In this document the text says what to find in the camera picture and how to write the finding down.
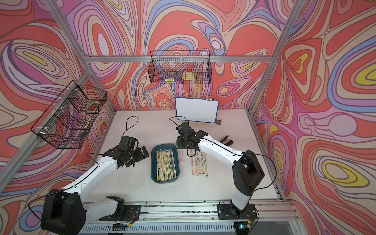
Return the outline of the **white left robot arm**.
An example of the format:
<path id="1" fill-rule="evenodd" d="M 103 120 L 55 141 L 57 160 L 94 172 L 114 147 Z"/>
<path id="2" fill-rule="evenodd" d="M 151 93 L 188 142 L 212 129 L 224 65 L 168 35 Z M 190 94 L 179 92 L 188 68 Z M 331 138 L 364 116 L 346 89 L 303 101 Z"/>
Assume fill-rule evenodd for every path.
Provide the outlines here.
<path id="1" fill-rule="evenodd" d="M 146 147 L 138 144 L 138 139 L 122 136 L 119 144 L 103 153 L 86 173 L 61 190 L 51 190 L 45 198 L 41 228 L 58 235 L 77 235 L 86 224 L 105 217 L 135 221 L 136 215 L 129 212 L 120 197 L 111 195 L 95 203 L 85 202 L 107 176 L 149 157 Z"/>

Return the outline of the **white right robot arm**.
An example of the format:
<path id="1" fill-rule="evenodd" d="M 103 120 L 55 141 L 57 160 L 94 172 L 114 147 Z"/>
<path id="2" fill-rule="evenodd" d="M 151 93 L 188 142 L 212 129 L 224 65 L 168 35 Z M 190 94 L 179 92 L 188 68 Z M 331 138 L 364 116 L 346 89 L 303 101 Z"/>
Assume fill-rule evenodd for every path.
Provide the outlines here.
<path id="1" fill-rule="evenodd" d="M 195 152 L 209 154 L 231 168 L 236 192 L 230 203 L 225 205 L 224 211 L 229 212 L 233 218 L 240 219 L 257 186 L 265 177 L 257 155 L 250 150 L 242 152 L 230 148 L 203 130 L 196 132 L 186 121 L 178 125 L 176 130 L 179 133 L 176 140 L 178 149 L 193 149 Z"/>

